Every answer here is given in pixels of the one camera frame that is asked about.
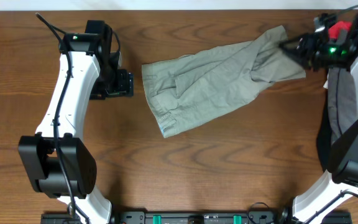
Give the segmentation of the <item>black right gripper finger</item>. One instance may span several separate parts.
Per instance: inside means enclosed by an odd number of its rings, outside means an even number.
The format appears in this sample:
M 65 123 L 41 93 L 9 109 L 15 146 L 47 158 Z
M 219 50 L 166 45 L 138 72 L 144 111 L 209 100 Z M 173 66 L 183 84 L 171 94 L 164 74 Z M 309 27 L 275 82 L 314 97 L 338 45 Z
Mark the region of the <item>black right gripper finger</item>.
M 297 63 L 299 66 L 301 66 L 304 69 L 309 69 L 309 61 L 307 58 L 307 55 L 304 54 L 302 51 L 299 51 L 297 49 L 288 49 L 284 46 L 280 46 L 280 49 L 283 51 L 283 53 L 291 60 L 293 60 L 295 63 Z
M 280 48 L 282 49 L 299 49 L 303 45 L 304 35 L 294 37 L 288 40 L 280 42 Z

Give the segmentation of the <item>khaki green shorts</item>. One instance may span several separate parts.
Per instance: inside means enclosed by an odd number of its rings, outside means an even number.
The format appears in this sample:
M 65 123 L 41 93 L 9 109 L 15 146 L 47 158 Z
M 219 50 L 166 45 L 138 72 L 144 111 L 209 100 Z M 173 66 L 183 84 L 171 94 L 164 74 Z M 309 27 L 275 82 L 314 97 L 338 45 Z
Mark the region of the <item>khaki green shorts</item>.
M 287 39 L 285 28 L 278 26 L 255 40 L 143 64 L 145 97 L 162 136 L 245 106 L 276 82 L 304 78 L 305 70 L 278 47 Z

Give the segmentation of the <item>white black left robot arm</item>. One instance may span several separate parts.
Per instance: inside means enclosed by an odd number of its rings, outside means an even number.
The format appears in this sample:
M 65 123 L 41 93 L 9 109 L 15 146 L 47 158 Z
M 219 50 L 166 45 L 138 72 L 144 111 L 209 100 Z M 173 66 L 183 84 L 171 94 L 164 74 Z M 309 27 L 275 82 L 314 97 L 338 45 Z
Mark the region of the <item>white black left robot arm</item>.
M 133 74 L 121 68 L 119 37 L 104 21 L 89 20 L 83 33 L 50 30 L 58 39 L 60 68 L 52 99 L 32 136 L 18 151 L 34 191 L 67 206 L 66 214 L 44 214 L 42 223 L 116 223 L 112 203 L 96 186 L 96 161 L 83 142 L 90 100 L 131 97 Z

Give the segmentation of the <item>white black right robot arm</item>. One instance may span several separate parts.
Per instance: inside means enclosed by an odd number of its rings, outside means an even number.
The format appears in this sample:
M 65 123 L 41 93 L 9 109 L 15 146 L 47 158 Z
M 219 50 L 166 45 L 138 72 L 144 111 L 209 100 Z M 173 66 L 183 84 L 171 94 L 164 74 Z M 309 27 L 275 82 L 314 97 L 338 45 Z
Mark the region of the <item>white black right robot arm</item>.
M 350 223 L 337 207 L 358 198 L 358 14 L 341 27 L 338 15 L 314 19 L 315 31 L 280 43 L 285 55 L 307 70 L 325 68 L 327 98 L 318 134 L 322 176 L 296 196 L 277 223 Z

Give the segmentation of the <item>red garment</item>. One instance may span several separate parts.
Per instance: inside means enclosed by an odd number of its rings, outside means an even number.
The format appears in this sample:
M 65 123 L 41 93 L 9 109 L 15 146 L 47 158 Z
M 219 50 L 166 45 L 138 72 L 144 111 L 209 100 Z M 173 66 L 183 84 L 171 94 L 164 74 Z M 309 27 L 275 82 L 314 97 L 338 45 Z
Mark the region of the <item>red garment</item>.
M 338 21 L 332 27 L 328 29 L 328 35 L 330 39 L 338 39 L 339 34 L 342 30 L 348 32 L 352 26 L 351 22 Z

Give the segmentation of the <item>grey garment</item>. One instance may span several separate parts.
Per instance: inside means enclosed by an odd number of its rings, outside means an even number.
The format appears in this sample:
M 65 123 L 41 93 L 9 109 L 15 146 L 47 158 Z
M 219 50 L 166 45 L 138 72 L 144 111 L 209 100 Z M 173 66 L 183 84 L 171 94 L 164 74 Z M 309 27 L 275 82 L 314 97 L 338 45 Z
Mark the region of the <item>grey garment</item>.
M 331 144 L 357 120 L 355 83 L 352 75 L 346 69 L 329 69 L 328 117 L 332 130 Z

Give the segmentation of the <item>black garment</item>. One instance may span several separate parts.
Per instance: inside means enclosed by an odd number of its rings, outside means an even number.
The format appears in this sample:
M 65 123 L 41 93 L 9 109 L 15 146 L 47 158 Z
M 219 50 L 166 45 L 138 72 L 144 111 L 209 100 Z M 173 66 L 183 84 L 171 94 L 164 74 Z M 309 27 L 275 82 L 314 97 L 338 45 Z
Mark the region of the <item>black garment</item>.
M 331 151 L 331 135 L 332 129 L 329 122 L 328 94 L 325 94 L 321 124 L 316 138 L 318 159 L 323 171 L 326 170 L 328 165 L 329 153 Z

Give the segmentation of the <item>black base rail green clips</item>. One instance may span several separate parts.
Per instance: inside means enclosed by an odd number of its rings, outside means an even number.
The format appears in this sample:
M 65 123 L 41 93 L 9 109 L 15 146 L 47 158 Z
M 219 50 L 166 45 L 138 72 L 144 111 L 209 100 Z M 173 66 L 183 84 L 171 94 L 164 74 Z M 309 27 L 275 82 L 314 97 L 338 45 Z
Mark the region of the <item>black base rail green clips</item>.
M 277 213 L 269 209 L 256 208 L 245 213 L 150 213 L 141 211 L 113 212 L 109 222 L 112 224 L 248 224 L 248 223 L 300 223 L 299 221 L 281 221 Z M 77 215 L 72 219 L 63 213 L 44 213 L 41 224 L 82 223 Z M 322 224 L 352 224 L 351 214 L 345 211 L 333 211 L 323 218 Z

